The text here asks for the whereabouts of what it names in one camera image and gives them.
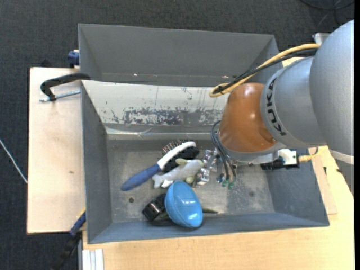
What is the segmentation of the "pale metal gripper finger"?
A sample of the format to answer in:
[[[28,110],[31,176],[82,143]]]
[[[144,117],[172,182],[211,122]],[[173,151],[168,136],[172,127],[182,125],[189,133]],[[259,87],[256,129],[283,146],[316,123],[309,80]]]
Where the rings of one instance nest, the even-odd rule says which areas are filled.
[[[202,157],[203,167],[204,168],[212,168],[213,161],[216,159],[216,151],[215,150],[205,150],[204,155]]]
[[[205,168],[201,168],[195,175],[193,186],[203,186],[209,182],[210,172]]]

